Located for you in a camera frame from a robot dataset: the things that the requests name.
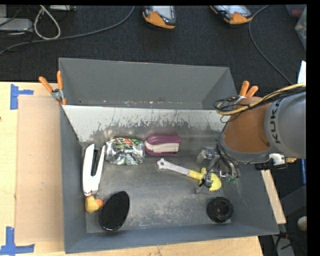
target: gray bin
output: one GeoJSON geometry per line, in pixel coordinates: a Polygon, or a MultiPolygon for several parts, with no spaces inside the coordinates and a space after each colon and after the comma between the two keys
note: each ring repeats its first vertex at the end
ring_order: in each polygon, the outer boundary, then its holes
{"type": "Polygon", "coordinates": [[[99,212],[85,211],[82,165],[89,144],[113,137],[145,140],[151,135],[182,138],[178,157],[164,157],[199,171],[203,146],[214,146],[223,124],[213,106],[237,94],[228,67],[59,59],[68,105],[60,108],[64,249],[66,253],[103,251],[278,234],[279,229],[260,171],[240,166],[236,183],[208,194],[196,193],[198,181],[159,170],[160,157],[146,155],[137,166],[104,162],[97,197],[125,190],[130,210],[124,225],[106,232],[99,212]],[[233,216],[214,223],[207,204],[223,196],[233,216]]]}

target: cable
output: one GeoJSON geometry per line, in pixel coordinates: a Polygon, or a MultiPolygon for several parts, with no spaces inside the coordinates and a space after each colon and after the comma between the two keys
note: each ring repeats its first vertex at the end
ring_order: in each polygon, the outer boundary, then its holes
{"type": "Polygon", "coordinates": [[[33,27],[34,27],[34,31],[35,33],[41,38],[41,39],[44,39],[44,40],[50,40],[50,39],[57,39],[60,37],[61,35],[61,29],[60,29],[60,26],[58,24],[58,22],[56,21],[56,19],[51,15],[51,13],[42,5],[40,4],[41,6],[41,10],[38,12],[38,14],[36,15],[35,17],[35,20],[34,20],[34,23],[33,23],[33,27]],[[37,24],[38,24],[38,21],[40,19],[40,16],[41,15],[44,15],[44,14],[47,14],[50,19],[53,21],[53,23],[55,24],[56,28],[58,29],[58,32],[57,32],[57,35],[54,36],[54,37],[45,37],[43,35],[41,35],[39,32],[38,32],[38,29],[37,29],[37,24]]]}
{"type": "Polygon", "coordinates": [[[250,38],[251,38],[251,41],[253,42],[253,44],[254,44],[254,46],[256,47],[256,49],[260,52],[260,54],[266,59],[266,61],[267,62],[269,62],[270,63],[270,65],[272,66],[272,67],[274,67],[279,73],[280,73],[280,75],[282,75],[288,82],[289,82],[289,84],[293,84],[265,55],[264,55],[264,53],[259,49],[259,47],[258,47],[258,45],[256,44],[256,42],[255,42],[255,40],[253,39],[253,36],[252,36],[252,33],[251,33],[251,23],[252,23],[252,21],[254,20],[254,18],[259,14],[259,13],[261,13],[264,9],[266,9],[267,7],[269,6],[269,4],[268,5],[266,5],[265,7],[263,7],[263,8],[261,8],[260,10],[258,10],[253,16],[252,16],[252,20],[250,20],[250,22],[249,22],[249,34],[250,34],[250,38]]]}
{"type": "Polygon", "coordinates": [[[97,34],[97,33],[100,33],[100,32],[104,32],[104,31],[113,29],[113,28],[121,25],[122,23],[124,23],[130,17],[130,15],[134,11],[134,9],[135,9],[135,5],[132,7],[132,9],[129,12],[129,14],[123,20],[121,20],[120,22],[118,22],[118,23],[116,23],[114,25],[111,25],[111,26],[108,26],[108,27],[105,27],[105,28],[102,28],[102,29],[98,29],[98,30],[95,30],[95,31],[92,31],[92,32],[83,33],[83,34],[76,34],[76,35],[70,35],[70,36],[59,37],[59,38],[54,38],[54,39],[47,39],[47,40],[33,40],[33,41],[28,41],[28,42],[17,43],[17,44],[11,45],[11,46],[7,47],[6,49],[0,51],[0,56],[3,53],[7,52],[7,51],[12,51],[12,48],[19,47],[19,46],[26,45],[26,44],[36,44],[36,43],[52,42],[52,41],[65,40],[65,39],[75,39],[75,38],[86,37],[86,36],[90,36],[90,35],[93,35],[93,34],[97,34]]]}
{"type": "Polygon", "coordinates": [[[273,102],[275,101],[275,98],[277,96],[283,98],[283,97],[288,97],[288,96],[291,96],[292,94],[296,94],[297,92],[295,93],[292,93],[290,92],[290,90],[294,90],[294,89],[298,89],[298,88],[303,88],[303,90],[298,90],[298,93],[301,93],[303,91],[306,90],[306,82],[301,82],[301,83],[297,83],[297,84],[293,84],[293,85],[290,85],[290,86],[287,86],[287,87],[284,87],[282,89],[279,89],[279,90],[276,90],[275,92],[272,92],[250,104],[247,104],[247,105],[241,105],[241,104],[238,104],[239,106],[242,106],[242,107],[239,107],[239,108],[236,108],[236,109],[233,109],[233,110],[224,110],[225,107],[221,107],[221,105],[224,103],[224,102],[230,102],[231,99],[226,99],[224,100],[223,102],[219,103],[217,106],[215,106],[216,108],[216,112],[220,115],[223,115],[223,116],[230,116],[230,115],[233,115],[233,114],[237,114],[237,113],[241,113],[243,111],[246,111],[246,110],[249,110],[249,109],[252,109],[252,108],[257,108],[263,104],[267,104],[267,103],[270,103],[270,102],[273,102]]]}

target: stapler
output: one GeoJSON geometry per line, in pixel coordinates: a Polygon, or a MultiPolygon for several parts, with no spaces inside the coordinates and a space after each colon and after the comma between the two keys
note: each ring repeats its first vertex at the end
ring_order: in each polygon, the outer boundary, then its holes
{"type": "Polygon", "coordinates": [[[165,136],[154,135],[150,136],[144,142],[145,152],[150,156],[156,157],[177,157],[181,137],[179,135],[165,136]]]}
{"type": "Polygon", "coordinates": [[[82,170],[82,187],[86,197],[98,192],[105,152],[105,145],[101,149],[97,149],[95,148],[95,144],[91,144],[85,150],[82,170]]]}

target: electronic device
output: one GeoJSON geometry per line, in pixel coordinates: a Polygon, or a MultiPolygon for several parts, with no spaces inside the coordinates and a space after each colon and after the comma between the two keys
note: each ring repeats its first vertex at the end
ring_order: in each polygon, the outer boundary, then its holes
{"type": "Polygon", "coordinates": [[[252,20],[252,13],[245,5],[209,5],[209,7],[230,25],[240,25],[252,20]]]}
{"type": "Polygon", "coordinates": [[[26,18],[7,17],[7,8],[6,4],[0,4],[0,31],[6,33],[32,33],[34,31],[31,20],[26,18]]]}
{"type": "Polygon", "coordinates": [[[142,16],[155,29],[172,30],[176,27],[176,10],[173,5],[144,5],[142,16]]]}

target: black oval object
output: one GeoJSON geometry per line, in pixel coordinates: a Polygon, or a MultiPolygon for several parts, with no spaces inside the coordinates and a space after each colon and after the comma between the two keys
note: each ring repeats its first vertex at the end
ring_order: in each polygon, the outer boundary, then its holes
{"type": "Polygon", "coordinates": [[[217,196],[208,203],[206,213],[212,221],[224,223],[231,218],[234,210],[228,199],[223,196],[217,196]]]}
{"type": "Polygon", "coordinates": [[[112,195],[104,204],[99,215],[99,224],[106,231],[118,230],[126,221],[130,206],[127,192],[112,195]]]}

